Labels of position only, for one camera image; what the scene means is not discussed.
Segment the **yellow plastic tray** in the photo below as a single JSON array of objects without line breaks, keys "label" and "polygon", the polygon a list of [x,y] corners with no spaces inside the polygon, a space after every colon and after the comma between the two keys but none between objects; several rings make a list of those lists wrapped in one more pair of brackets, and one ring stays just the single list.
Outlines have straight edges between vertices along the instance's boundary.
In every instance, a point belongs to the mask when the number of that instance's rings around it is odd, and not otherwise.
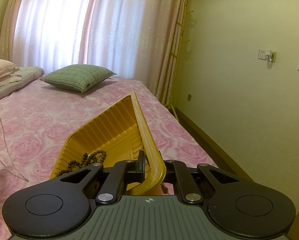
[{"label": "yellow plastic tray", "polygon": [[147,195],[162,184],[166,166],[141,110],[137,95],[130,92],[73,132],[65,141],[50,178],[68,167],[71,160],[81,160],[84,153],[105,151],[104,167],[123,160],[137,160],[145,154],[145,180],[128,183],[127,193]]}]

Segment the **beige pillow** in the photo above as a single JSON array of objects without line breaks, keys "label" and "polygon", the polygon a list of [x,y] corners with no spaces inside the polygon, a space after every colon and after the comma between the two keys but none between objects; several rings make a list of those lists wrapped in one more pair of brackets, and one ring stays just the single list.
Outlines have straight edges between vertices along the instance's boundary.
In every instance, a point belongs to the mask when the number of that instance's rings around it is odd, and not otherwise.
[{"label": "beige pillow", "polygon": [[14,63],[0,59],[0,86],[19,81],[20,78],[13,76],[17,71],[19,71],[19,67]]}]

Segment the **pink rose bedspread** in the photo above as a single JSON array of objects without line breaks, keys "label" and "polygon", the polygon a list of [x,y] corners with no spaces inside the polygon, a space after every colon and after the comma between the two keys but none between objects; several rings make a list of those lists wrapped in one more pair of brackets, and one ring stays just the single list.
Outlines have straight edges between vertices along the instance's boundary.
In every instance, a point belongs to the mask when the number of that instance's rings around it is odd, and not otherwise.
[{"label": "pink rose bedspread", "polygon": [[0,239],[10,237],[2,218],[7,197],[47,180],[68,136],[130,92],[136,93],[164,159],[189,167],[213,165],[140,81],[111,77],[85,93],[75,93],[35,80],[0,100]]}]

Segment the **striped folded quilt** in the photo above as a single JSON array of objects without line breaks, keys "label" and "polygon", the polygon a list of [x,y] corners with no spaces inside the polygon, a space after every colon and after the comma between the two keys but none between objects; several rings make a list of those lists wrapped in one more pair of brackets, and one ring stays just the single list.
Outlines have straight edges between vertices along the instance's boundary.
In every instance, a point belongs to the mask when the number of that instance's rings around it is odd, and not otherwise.
[{"label": "striped folded quilt", "polygon": [[23,88],[28,83],[37,80],[43,75],[44,70],[40,67],[20,67],[19,71],[13,74],[13,76],[17,77],[17,80],[0,87],[0,99],[11,94],[15,90]]}]

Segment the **green checked cushion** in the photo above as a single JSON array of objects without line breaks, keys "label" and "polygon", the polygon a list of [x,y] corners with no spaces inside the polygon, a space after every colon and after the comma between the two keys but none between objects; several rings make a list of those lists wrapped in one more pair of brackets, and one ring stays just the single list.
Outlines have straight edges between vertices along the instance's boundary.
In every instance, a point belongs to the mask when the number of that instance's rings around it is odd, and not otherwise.
[{"label": "green checked cushion", "polygon": [[40,80],[57,88],[84,93],[114,75],[114,72],[104,67],[72,64],[55,70]]}]

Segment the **sheer pink curtain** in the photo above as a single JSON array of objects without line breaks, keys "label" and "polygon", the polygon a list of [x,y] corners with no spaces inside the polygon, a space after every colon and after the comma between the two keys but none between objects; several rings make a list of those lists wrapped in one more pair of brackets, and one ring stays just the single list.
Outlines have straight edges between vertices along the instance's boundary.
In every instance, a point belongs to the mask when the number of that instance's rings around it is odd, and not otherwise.
[{"label": "sheer pink curtain", "polygon": [[167,70],[179,0],[17,0],[9,57],[46,73],[93,64],[154,90]]}]

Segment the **wooden coat rack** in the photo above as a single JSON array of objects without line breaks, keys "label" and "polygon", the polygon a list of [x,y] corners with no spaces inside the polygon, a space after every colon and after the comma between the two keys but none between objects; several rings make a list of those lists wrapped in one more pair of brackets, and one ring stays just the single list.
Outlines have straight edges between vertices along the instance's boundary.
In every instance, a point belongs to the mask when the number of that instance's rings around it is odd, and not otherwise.
[{"label": "wooden coat rack", "polygon": [[167,80],[167,89],[164,99],[164,107],[172,112],[172,115],[175,117],[177,121],[179,121],[179,118],[177,116],[177,113],[175,111],[175,108],[172,103],[172,96],[173,96],[173,89],[174,89],[174,81],[176,77],[177,72],[177,66],[179,63],[179,54],[181,45],[189,42],[190,40],[182,41],[183,35],[184,35],[184,28],[185,28],[185,22],[186,22],[186,15],[193,12],[193,10],[190,10],[187,12],[187,5],[188,0],[186,0],[179,10],[178,18],[175,24],[174,29],[174,36],[172,40],[171,50],[169,52],[169,78]]}]

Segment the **beige side curtain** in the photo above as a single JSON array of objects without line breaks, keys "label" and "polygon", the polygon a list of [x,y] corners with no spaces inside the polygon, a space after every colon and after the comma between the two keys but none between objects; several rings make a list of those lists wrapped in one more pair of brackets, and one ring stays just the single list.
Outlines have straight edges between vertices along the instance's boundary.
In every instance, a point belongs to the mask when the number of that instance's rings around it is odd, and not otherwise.
[{"label": "beige side curtain", "polygon": [[154,51],[150,62],[149,90],[164,105],[169,78],[169,52],[179,10],[186,0],[168,0],[161,5],[154,31]]}]

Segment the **white wall socket with plug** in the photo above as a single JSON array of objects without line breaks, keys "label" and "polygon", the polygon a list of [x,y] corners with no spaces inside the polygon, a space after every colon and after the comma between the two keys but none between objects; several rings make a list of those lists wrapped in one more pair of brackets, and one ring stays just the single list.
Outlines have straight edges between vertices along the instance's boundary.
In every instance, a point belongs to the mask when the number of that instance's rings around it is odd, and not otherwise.
[{"label": "white wall socket with plug", "polygon": [[260,49],[258,51],[258,59],[266,60],[269,62],[275,62],[276,61],[276,52],[272,51],[271,49]]}]

